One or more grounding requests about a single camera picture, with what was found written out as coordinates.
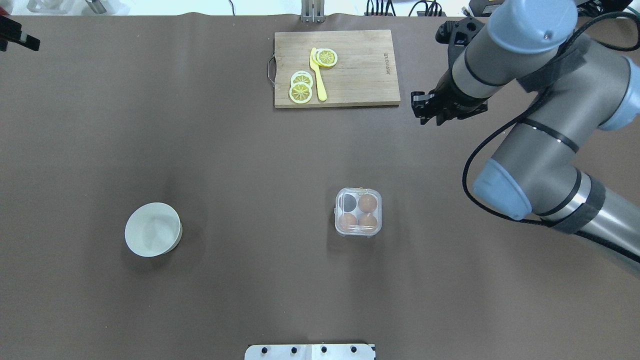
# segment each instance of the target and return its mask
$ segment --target wooden cutting board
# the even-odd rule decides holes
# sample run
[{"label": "wooden cutting board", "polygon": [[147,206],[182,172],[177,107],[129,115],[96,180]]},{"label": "wooden cutting board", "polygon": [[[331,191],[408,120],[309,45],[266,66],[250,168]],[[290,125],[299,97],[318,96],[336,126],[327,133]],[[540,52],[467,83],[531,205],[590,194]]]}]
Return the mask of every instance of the wooden cutting board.
[{"label": "wooden cutting board", "polygon": [[[332,68],[320,68],[326,101],[318,101],[315,73],[309,67],[311,48],[338,54]],[[275,34],[275,107],[389,106],[400,104],[396,57],[391,30],[305,31]],[[314,76],[313,97],[306,104],[289,98],[291,76],[300,70]]]}]

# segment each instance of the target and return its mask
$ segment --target lime slice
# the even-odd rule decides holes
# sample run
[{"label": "lime slice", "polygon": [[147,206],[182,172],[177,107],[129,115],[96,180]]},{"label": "lime slice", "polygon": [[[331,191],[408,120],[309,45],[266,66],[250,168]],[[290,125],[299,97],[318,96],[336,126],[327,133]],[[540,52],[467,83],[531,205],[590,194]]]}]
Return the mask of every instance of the lime slice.
[{"label": "lime slice", "polygon": [[295,83],[307,83],[309,86],[314,86],[314,80],[306,71],[298,71],[291,76],[291,86]]},{"label": "lime slice", "polygon": [[307,83],[295,83],[289,89],[289,98],[296,104],[304,104],[311,100],[311,86]]},{"label": "lime slice", "polygon": [[314,54],[314,60],[322,67],[332,67],[338,62],[338,54],[331,49],[318,49]]}]

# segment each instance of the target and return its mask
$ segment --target white floor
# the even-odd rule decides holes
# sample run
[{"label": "white floor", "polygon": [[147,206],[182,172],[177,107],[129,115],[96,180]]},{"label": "white floor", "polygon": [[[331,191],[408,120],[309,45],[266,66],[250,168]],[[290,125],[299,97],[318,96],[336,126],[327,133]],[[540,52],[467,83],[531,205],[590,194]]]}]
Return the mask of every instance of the white floor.
[{"label": "white floor", "polygon": [[[34,13],[27,9],[29,2],[36,0],[0,0],[0,6],[12,15],[51,15]],[[62,3],[68,9],[66,15],[95,15],[84,0],[40,0],[43,3]],[[462,7],[468,8],[468,0],[438,0],[447,16],[464,16]],[[300,0],[233,0],[236,15],[276,15],[283,13],[300,14]],[[102,0],[110,15],[179,15],[188,12],[199,12],[207,15],[231,15],[231,4],[228,0]],[[415,0],[395,0],[396,15],[407,16]],[[640,8],[640,0],[634,0],[632,6]],[[363,15],[367,8],[366,0],[325,0],[326,15],[347,13]],[[416,7],[423,11],[424,5]]]}]

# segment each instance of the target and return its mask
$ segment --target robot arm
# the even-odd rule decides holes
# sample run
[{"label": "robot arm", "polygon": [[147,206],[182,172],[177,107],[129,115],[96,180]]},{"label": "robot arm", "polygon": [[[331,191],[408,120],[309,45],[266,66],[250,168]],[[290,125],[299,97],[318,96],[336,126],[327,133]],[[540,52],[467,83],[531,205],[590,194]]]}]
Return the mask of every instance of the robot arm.
[{"label": "robot arm", "polygon": [[534,213],[640,262],[640,209],[571,165],[593,131],[619,129],[640,113],[640,69],[587,35],[571,37],[576,20],[571,0],[506,1],[429,95],[412,93],[412,106],[423,123],[436,117],[441,125],[482,112],[514,79],[540,91],[474,193],[513,220]]}]

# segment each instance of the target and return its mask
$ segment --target yellow knife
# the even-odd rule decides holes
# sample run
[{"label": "yellow knife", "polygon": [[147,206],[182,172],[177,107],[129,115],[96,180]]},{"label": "yellow knife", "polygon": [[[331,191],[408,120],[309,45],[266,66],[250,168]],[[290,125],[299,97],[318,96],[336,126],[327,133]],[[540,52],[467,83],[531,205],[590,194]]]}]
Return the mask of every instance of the yellow knife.
[{"label": "yellow knife", "polygon": [[316,53],[315,47],[311,48],[311,55],[309,55],[309,67],[316,73],[316,90],[318,91],[318,100],[326,100],[326,90],[324,89],[324,83],[320,76],[320,66],[314,61],[314,54]]}]

